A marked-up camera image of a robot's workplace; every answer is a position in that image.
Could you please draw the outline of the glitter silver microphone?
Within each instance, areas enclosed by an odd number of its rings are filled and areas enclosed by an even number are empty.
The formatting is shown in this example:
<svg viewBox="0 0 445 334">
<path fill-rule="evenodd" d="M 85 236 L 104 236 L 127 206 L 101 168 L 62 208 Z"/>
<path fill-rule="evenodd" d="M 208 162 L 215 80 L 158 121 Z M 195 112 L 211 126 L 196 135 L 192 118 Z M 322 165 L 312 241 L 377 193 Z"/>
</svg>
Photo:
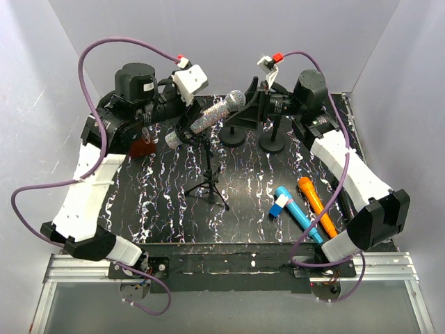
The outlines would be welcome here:
<svg viewBox="0 0 445 334">
<path fill-rule="evenodd" d="M 191 139 L 194 135 L 198 135 L 207 127 L 211 127 L 229 114 L 237 112 L 245 106 L 245 102 L 246 98 L 243 92 L 239 90 L 231 91 L 224 100 L 206 109 L 201 117 L 195 120 L 187 130 L 184 130 L 182 132 L 184 138 L 186 140 Z"/>
</svg>

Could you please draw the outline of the shock mount tripod stand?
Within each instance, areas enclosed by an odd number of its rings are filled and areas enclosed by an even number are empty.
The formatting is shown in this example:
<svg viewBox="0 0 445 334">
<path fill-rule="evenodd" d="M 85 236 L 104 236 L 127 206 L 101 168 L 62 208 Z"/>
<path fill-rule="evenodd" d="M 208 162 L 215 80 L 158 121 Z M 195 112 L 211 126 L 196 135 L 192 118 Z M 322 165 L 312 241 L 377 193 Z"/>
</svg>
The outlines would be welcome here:
<svg viewBox="0 0 445 334">
<path fill-rule="evenodd" d="M 202 152 L 205 153 L 206 166 L 202 172 L 203 180 L 195 186 L 185 190 L 184 195 L 189 196 L 193 192 L 200 189 L 202 191 L 202 195 L 207 196 L 207 201 L 209 203 L 216 204 L 217 199 L 219 198 L 225 210 L 229 211 L 229 204 L 224 199 L 217 187 L 217 184 L 219 183 L 221 166 L 217 167 L 216 170 L 213 170 L 213 153 L 211 151 L 211 141 L 208 134 L 206 131 L 203 131 L 200 134 L 192 135 L 192 137 L 187 140 L 186 143 L 196 144 L 202 149 Z"/>
</svg>

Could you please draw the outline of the round base stand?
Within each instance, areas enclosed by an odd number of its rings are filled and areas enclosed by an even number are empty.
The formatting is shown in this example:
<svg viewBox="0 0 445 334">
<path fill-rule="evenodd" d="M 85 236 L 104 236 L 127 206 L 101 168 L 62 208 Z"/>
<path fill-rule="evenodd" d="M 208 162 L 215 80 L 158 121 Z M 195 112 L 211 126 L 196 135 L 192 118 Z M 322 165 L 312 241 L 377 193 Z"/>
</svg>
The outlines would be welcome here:
<svg viewBox="0 0 445 334">
<path fill-rule="evenodd" d="M 245 131 L 236 127 L 223 127 L 218 134 L 220 142 L 227 147 L 237 147 L 245 142 Z"/>
<path fill-rule="evenodd" d="M 275 117 L 273 128 L 270 131 L 264 132 L 259 137 L 259 147 L 266 153 L 280 153 L 285 147 L 285 139 L 283 135 L 278 133 L 281 120 L 281 116 Z"/>
</svg>

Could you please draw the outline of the cyan toy microphone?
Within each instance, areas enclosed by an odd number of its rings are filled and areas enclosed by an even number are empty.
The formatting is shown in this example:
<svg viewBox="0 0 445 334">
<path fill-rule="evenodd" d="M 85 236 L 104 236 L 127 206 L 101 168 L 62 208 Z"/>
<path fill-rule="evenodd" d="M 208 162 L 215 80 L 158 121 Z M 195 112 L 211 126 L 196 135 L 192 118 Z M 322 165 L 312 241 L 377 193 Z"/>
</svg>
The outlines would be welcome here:
<svg viewBox="0 0 445 334">
<path fill-rule="evenodd" d="M 301 208 L 294 201 L 291 193 L 283 186 L 278 187 L 275 190 L 275 195 L 277 200 L 274 205 L 278 205 L 280 209 L 276 212 L 279 214 L 283 207 L 286 207 L 291 215 L 296 219 L 297 222 L 306 230 L 312 222 L 307 218 L 306 214 L 301 210 Z"/>
</svg>

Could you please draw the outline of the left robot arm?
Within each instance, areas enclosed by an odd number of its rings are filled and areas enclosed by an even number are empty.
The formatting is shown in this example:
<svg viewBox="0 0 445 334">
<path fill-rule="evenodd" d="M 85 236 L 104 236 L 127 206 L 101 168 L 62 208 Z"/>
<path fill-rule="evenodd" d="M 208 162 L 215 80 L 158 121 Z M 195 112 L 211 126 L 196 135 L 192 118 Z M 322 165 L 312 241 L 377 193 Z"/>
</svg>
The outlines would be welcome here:
<svg viewBox="0 0 445 334">
<path fill-rule="evenodd" d="M 194 96 L 208 85 L 199 65 L 181 65 L 157 81 L 155 69 L 128 63 L 115 74 L 115 89 L 89 115 L 83 129 L 74 183 L 56 217 L 40 227 L 41 234 L 72 257 L 110 260 L 124 264 L 132 278 L 147 273 L 143 250 L 97 224 L 102 203 L 143 128 L 170 120 L 194 109 Z"/>
</svg>

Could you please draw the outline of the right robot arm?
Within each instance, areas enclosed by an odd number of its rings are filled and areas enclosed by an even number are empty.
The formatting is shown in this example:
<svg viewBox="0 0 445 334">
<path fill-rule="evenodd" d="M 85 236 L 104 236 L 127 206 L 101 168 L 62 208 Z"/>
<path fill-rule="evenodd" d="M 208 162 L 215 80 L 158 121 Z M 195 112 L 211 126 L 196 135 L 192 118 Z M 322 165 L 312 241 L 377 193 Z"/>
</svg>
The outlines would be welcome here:
<svg viewBox="0 0 445 334">
<path fill-rule="evenodd" d="M 320 275 L 333 275 L 340 261 L 403 231 L 409 195 L 383 182 L 350 147 L 348 133 L 324 109 L 331 97 L 321 72 L 304 70 L 291 92 L 254 77 L 246 99 L 246 105 L 228 118 L 229 126 L 254 129 L 260 122 L 291 116 L 296 138 L 327 166 L 352 201 L 356 215 L 343 232 L 321 246 L 322 255 L 314 260 Z"/>
</svg>

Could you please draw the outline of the brown red box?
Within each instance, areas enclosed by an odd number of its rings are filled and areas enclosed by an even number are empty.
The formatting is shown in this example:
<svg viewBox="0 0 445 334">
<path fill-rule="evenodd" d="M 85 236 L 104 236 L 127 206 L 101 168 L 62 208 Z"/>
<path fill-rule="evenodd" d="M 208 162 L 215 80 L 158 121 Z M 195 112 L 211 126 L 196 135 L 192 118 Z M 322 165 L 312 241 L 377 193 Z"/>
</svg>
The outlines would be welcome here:
<svg viewBox="0 0 445 334">
<path fill-rule="evenodd" d="M 134 141 L 128 151 L 131 158 L 146 157 L 156 152 L 156 143 L 152 137 L 140 137 Z"/>
</svg>

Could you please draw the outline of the blue white block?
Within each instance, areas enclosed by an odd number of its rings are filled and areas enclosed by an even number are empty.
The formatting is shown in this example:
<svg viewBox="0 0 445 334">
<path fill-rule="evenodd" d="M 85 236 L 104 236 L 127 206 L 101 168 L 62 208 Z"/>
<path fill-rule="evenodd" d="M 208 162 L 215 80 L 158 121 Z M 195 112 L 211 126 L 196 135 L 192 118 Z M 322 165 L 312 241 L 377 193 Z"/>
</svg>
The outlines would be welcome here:
<svg viewBox="0 0 445 334">
<path fill-rule="evenodd" d="M 269 210 L 269 216 L 271 216 L 272 218 L 277 218 L 282 210 L 285 208 L 288 200 L 289 198 L 286 195 L 279 195 Z"/>
</svg>

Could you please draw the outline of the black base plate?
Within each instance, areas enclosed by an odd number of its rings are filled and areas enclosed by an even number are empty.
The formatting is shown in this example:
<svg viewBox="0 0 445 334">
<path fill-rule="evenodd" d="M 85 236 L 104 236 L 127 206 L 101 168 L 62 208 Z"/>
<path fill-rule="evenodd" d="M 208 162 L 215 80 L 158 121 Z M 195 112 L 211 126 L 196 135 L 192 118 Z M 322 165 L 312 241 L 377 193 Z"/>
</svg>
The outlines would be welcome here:
<svg viewBox="0 0 445 334">
<path fill-rule="evenodd" d="M 322 269 L 292 265 L 290 243 L 142 244 L 143 266 L 171 292 L 288 291 L 308 294 Z"/>
</svg>

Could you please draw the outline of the aluminium frame rail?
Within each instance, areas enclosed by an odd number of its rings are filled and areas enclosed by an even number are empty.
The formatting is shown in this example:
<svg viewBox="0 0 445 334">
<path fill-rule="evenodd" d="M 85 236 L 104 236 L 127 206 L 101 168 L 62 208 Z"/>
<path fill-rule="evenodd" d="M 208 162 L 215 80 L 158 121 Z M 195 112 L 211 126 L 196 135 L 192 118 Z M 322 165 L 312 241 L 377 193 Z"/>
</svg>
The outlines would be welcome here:
<svg viewBox="0 0 445 334">
<path fill-rule="evenodd" d="M 343 301 L 324 303 L 320 278 L 294 294 L 211 290 L 151 294 L 135 280 L 110 279 L 105 262 L 50 258 L 32 333 L 433 333 L 408 253 L 369 253 L 355 259 L 364 277 L 339 280 Z M 152 316 L 144 307 L 170 309 Z"/>
</svg>

